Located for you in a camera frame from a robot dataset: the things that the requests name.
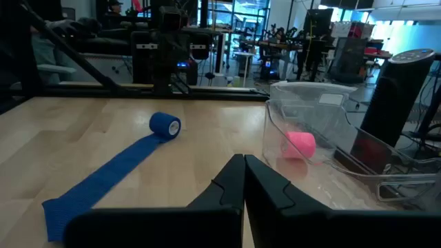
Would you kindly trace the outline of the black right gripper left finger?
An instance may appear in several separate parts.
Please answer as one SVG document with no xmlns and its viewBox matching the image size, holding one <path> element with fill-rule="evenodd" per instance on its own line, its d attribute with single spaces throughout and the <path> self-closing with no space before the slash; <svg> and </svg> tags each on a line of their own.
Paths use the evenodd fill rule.
<svg viewBox="0 0 441 248">
<path fill-rule="evenodd" d="M 70 221 L 66 247 L 240 247 L 245 157 L 233 155 L 186 207 L 93 209 Z"/>
</svg>

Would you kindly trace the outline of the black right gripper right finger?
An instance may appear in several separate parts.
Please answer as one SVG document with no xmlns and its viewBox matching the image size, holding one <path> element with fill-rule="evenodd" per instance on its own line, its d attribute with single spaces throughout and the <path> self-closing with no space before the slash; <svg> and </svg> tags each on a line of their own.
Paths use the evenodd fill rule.
<svg viewBox="0 0 441 248">
<path fill-rule="evenodd" d="M 334 210 L 245 156 L 245 203 L 256 247 L 439 247 L 440 214 Z"/>
</svg>

